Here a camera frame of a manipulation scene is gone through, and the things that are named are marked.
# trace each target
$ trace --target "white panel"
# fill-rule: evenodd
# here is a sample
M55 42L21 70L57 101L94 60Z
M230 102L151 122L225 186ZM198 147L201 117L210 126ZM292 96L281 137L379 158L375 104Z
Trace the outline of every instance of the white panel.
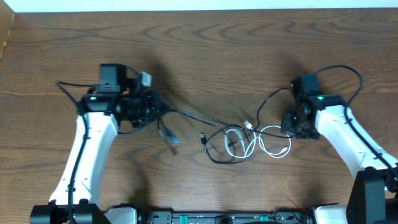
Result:
M397 0L5 0L14 12L398 7Z

